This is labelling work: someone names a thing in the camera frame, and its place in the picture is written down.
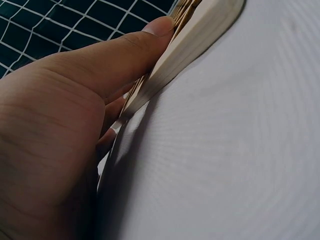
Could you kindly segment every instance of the grid mat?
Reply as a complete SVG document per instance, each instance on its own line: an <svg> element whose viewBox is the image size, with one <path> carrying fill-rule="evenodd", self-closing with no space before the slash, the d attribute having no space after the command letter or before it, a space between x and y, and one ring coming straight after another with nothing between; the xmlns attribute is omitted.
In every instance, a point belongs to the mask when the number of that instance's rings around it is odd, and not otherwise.
<svg viewBox="0 0 320 240"><path fill-rule="evenodd" d="M177 0L0 0L0 78L47 55L141 30Z"/></svg>

